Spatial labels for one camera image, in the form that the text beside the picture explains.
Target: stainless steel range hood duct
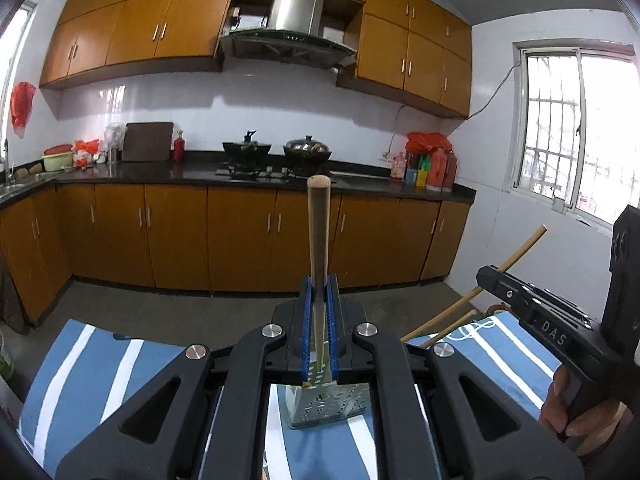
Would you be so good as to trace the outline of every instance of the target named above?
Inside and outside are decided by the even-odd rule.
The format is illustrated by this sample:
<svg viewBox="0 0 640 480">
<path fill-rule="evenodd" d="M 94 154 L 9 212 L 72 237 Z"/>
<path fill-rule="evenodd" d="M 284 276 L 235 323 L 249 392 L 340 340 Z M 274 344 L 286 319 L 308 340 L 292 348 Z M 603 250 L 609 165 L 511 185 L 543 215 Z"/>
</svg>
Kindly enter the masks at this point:
<svg viewBox="0 0 640 480">
<path fill-rule="evenodd" d="M 230 12 L 220 45 L 226 56 L 329 69 L 354 62 L 356 51 L 319 35 L 324 0 L 273 0 L 265 27 L 239 28 Z"/>
</svg>

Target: pink bottle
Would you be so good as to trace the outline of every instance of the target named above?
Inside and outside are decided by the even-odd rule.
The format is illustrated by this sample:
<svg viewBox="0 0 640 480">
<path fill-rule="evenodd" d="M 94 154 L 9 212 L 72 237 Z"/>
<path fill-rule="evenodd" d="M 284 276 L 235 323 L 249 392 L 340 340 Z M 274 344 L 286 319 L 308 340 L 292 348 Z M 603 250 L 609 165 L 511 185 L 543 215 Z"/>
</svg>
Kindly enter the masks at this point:
<svg viewBox="0 0 640 480">
<path fill-rule="evenodd" d="M 444 180 L 442 181 L 442 192 L 453 192 L 453 183 L 456 179 L 456 171 L 458 170 L 458 158 L 453 150 L 447 153 L 447 169 L 444 171 Z"/>
<path fill-rule="evenodd" d="M 429 191 L 442 191 L 444 173 L 447 169 L 447 154 L 442 148 L 431 153 L 431 167 L 427 175 L 427 189 Z"/>
</svg>

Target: cutting board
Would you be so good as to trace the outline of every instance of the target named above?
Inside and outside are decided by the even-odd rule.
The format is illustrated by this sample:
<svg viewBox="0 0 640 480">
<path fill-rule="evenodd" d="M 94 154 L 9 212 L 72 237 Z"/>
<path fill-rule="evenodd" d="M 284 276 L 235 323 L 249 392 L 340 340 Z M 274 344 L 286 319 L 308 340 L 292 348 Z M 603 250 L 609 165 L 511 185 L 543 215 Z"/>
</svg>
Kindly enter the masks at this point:
<svg viewBox="0 0 640 480">
<path fill-rule="evenodd" d="M 173 123 L 128 123 L 122 146 L 122 161 L 169 160 L 173 134 Z"/>
</svg>

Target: backsplash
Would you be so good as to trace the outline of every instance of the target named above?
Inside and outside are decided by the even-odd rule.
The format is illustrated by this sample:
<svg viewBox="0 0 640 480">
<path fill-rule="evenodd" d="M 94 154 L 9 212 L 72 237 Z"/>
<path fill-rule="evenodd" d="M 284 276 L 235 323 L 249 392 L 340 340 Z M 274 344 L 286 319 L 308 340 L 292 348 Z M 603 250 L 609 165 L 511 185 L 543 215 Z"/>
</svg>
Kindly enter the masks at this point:
<svg viewBox="0 0 640 480">
<path fill-rule="evenodd" d="M 442 120 L 414 108 L 335 87 L 335 73 L 256 60 L 225 61 L 222 73 L 167 73 L 94 83 L 62 92 L 58 135 L 64 140 L 102 137 L 113 122 L 173 121 L 187 150 L 222 150 L 226 140 L 254 139 L 282 154 L 291 139 L 312 135 L 333 160 L 388 167 L 392 139 L 439 131 Z"/>
</svg>

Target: wooden handle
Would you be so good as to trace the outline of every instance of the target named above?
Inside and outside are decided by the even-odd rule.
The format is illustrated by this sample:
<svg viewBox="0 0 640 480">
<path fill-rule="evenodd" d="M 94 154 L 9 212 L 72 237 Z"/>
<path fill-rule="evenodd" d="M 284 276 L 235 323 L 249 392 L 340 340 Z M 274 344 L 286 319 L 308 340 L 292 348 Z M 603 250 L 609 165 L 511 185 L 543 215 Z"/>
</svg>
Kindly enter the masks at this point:
<svg viewBox="0 0 640 480">
<path fill-rule="evenodd" d="M 309 253 L 313 285 L 314 338 L 316 362 L 320 369 L 324 360 L 326 338 L 326 274 L 329 260 L 329 213 L 331 179 L 315 175 L 306 181 L 309 208 Z"/>
<path fill-rule="evenodd" d="M 427 339 L 427 341 L 425 341 L 420 345 L 420 348 L 427 348 L 427 346 L 437 343 L 438 341 L 440 341 L 441 339 L 449 335 L 451 332 L 453 332 L 455 329 L 460 328 L 463 325 L 466 325 L 466 322 L 469 321 L 477 313 L 478 311 L 472 308 L 470 312 L 467 312 L 464 316 L 462 316 L 456 322 L 451 323 L 449 326 L 446 327 L 446 329 L 442 330 L 441 332 L 438 332 L 437 335 L 431 337 L 430 339 Z"/>
<path fill-rule="evenodd" d="M 523 257 L 524 254 L 526 254 L 527 251 L 529 251 L 529 249 L 532 248 L 536 244 L 536 242 L 540 240 L 540 238 L 542 238 L 542 235 L 544 233 L 546 233 L 546 226 L 543 224 L 534 231 L 534 233 L 529 237 L 529 240 L 524 242 L 517 251 L 515 251 L 500 267 L 498 267 L 498 270 L 500 270 L 500 272 L 505 272 L 509 270 L 509 268 L 511 268 L 513 264 L 515 264 L 519 259 L 521 259 L 521 257 Z M 436 325 L 441 320 L 446 318 L 449 314 L 451 314 L 453 311 L 455 311 L 459 306 L 462 306 L 465 303 L 471 301 L 473 298 L 475 298 L 478 294 L 482 292 L 482 290 L 483 289 L 481 286 L 476 286 L 476 288 L 474 288 L 474 290 L 472 290 L 466 296 L 463 296 L 462 298 L 457 300 L 454 304 L 452 304 L 449 308 L 446 308 L 445 310 L 443 310 L 436 317 L 432 317 L 423 325 L 420 325 L 415 330 L 409 332 L 400 341 L 403 341 L 403 342 L 409 341 L 409 339 L 411 339 L 412 337 L 416 337 L 424 334 L 432 326 Z"/>
</svg>

